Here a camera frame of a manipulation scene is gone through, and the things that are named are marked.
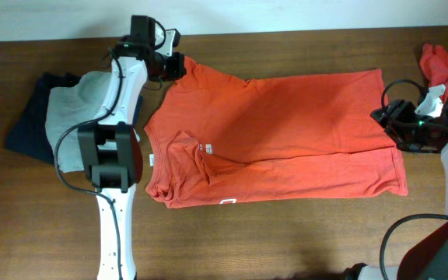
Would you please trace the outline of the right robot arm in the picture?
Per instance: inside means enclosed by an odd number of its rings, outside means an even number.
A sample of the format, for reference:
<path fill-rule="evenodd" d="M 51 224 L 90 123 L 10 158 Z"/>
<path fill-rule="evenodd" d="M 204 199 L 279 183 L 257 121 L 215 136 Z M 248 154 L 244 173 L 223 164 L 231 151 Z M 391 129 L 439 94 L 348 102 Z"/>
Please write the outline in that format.
<path fill-rule="evenodd" d="M 409 215 L 396 221 L 385 233 L 376 267 L 356 264 L 342 279 L 448 279 L 448 94 L 443 85 L 421 87 L 420 103 L 406 100 L 382 102 L 371 117 L 403 152 L 438 154 L 445 170 L 446 201 L 443 214 Z M 400 225 L 418 219 L 436 219 L 443 224 L 414 245 L 397 266 L 386 266 L 385 252 L 390 235 Z"/>

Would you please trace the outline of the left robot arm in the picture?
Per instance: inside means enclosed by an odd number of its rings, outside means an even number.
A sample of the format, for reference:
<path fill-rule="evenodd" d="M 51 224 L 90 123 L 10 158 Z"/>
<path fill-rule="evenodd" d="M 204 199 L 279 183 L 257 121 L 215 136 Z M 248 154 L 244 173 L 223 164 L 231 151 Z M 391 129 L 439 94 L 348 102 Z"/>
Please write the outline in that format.
<path fill-rule="evenodd" d="M 142 176 L 142 153 L 134 121 L 143 86 L 186 74 L 174 51 L 180 33 L 149 16 L 132 16 L 130 33 L 111 51 L 111 77 L 100 111 L 79 126 L 84 171 L 100 212 L 99 279 L 134 279 L 132 205 Z"/>

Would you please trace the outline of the orange printed t-shirt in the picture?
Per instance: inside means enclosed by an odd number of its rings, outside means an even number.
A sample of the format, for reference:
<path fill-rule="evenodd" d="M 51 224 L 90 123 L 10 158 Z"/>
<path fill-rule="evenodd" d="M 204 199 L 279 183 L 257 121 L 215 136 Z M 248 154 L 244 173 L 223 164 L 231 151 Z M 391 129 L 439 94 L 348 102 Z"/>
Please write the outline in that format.
<path fill-rule="evenodd" d="M 408 193 L 403 156 L 370 117 L 379 69 L 244 80 L 185 67 L 145 126 L 146 190 L 166 207 Z"/>

